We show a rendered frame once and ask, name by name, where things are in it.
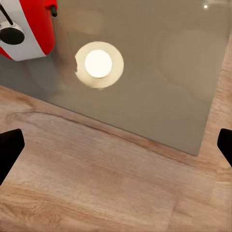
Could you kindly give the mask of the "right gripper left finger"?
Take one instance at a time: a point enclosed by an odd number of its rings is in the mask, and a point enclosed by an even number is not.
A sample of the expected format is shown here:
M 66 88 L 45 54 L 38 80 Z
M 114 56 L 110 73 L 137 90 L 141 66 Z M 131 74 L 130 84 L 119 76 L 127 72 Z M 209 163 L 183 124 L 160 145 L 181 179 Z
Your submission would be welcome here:
M 25 147 L 21 129 L 0 134 L 0 185 Z

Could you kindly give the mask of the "radio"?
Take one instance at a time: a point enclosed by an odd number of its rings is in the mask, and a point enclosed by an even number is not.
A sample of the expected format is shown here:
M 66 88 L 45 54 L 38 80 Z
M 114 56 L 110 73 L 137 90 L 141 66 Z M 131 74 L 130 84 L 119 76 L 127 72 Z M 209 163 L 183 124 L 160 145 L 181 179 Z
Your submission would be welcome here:
M 57 8 L 56 0 L 0 0 L 0 53 L 15 61 L 46 57 Z

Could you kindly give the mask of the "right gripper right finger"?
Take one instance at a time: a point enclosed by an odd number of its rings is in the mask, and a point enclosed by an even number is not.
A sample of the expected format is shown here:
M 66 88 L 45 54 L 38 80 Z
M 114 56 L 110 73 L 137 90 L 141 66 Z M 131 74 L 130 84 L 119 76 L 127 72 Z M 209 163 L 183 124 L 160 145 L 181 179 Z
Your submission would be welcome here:
M 232 130 L 229 129 L 221 129 L 217 146 L 228 161 L 228 163 L 232 166 Z

